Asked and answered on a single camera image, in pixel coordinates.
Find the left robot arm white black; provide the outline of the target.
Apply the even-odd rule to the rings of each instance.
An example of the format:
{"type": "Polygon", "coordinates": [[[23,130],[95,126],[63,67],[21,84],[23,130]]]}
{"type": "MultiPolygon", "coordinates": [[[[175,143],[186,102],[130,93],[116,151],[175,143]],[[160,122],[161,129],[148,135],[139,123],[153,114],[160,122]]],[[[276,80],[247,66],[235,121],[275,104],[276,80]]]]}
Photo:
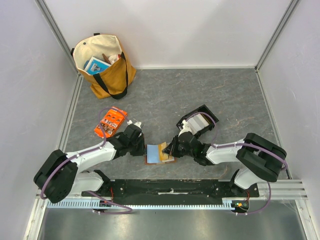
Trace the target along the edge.
{"type": "Polygon", "coordinates": [[[141,122],[128,122],[123,132],[105,138],[101,143],[83,150],[64,153],[54,150],[35,174],[33,181],[41,190],[40,197],[58,203],[68,195],[84,191],[106,196],[110,191],[107,177],[100,171],[87,169],[130,154],[146,153],[141,122]]]}

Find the black card box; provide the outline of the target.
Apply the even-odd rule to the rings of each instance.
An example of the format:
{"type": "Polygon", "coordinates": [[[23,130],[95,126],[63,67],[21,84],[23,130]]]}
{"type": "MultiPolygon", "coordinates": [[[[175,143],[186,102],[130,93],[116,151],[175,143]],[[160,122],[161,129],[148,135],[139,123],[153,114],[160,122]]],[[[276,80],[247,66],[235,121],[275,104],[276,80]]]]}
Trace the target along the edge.
{"type": "Polygon", "coordinates": [[[184,115],[176,124],[179,129],[178,136],[190,132],[196,139],[204,133],[211,131],[219,122],[219,119],[205,105],[192,110],[184,115]]]}

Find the tan credit card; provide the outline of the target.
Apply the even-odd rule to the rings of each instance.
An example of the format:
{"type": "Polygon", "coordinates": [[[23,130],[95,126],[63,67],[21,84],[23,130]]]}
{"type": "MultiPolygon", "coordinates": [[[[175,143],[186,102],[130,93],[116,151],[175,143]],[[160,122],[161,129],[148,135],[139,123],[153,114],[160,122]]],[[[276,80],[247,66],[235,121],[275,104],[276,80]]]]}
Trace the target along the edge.
{"type": "Polygon", "coordinates": [[[158,145],[158,156],[161,164],[171,163],[175,161],[173,156],[170,156],[168,153],[165,153],[165,148],[167,143],[163,142],[158,145]]]}

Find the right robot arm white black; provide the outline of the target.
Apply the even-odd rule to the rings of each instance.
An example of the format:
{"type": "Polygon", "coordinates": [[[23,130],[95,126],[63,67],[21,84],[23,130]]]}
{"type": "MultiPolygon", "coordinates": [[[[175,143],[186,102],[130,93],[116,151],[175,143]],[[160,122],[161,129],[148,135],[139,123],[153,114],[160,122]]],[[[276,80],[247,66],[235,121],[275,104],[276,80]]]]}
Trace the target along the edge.
{"type": "Polygon", "coordinates": [[[288,168],[286,151],[255,133],[232,143],[209,144],[184,132],[176,135],[162,152],[174,158],[189,156],[201,166],[241,163],[243,168],[235,171],[229,184],[235,197],[242,196],[256,183],[275,183],[280,172],[288,168]]]}

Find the brown leather card holder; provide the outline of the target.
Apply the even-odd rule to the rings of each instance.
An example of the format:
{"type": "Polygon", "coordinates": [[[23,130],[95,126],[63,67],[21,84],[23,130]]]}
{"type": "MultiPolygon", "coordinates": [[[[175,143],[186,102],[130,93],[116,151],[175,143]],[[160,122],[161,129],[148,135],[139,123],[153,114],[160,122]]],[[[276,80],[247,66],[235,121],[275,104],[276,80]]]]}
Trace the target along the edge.
{"type": "Polygon", "coordinates": [[[147,144],[146,145],[146,165],[162,165],[175,163],[176,159],[173,156],[164,153],[163,150],[167,147],[167,143],[163,142],[158,145],[147,144]]]}

